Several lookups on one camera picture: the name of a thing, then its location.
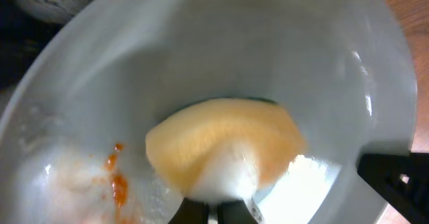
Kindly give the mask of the yellow sponge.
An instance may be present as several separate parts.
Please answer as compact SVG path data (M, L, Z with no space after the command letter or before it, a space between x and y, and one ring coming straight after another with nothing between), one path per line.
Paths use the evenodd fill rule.
M275 184L306 148L283 107L249 99L189 106L151 129L145 145L161 178L209 203L248 199Z

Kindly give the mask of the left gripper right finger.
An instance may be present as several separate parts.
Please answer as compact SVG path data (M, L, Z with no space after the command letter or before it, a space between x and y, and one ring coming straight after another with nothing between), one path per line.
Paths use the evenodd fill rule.
M428 154L363 154L358 175L410 223L428 223Z

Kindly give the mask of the pale blue plate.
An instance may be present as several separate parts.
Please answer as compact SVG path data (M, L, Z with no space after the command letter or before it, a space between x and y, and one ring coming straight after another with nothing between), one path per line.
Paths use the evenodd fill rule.
M147 132L221 98L285 107L307 142L257 193L266 223L376 223L386 202L361 152L406 154L416 77L383 0L95 0L20 82L1 120L1 222L115 221L104 163L125 146L125 220L167 223L181 196L154 173Z

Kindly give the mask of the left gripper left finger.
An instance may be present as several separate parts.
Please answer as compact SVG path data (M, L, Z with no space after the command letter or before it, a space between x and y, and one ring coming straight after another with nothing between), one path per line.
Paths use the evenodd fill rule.
M168 224L258 224L263 217L256 207L250 209L243 200L227 201L215 205L184 198Z

